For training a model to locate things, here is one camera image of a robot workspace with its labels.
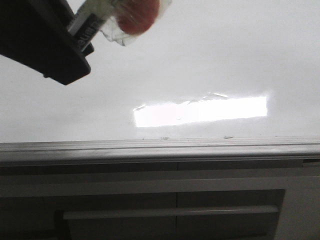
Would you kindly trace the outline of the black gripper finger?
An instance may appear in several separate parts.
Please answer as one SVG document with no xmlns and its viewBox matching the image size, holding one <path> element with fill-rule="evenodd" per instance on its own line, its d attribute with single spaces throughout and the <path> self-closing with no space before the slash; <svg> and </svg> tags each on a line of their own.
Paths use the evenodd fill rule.
<svg viewBox="0 0 320 240">
<path fill-rule="evenodd" d="M 68 85 L 91 72 L 68 25 L 75 14 L 66 0 L 2 0 L 0 2 L 0 54 Z"/>
</svg>

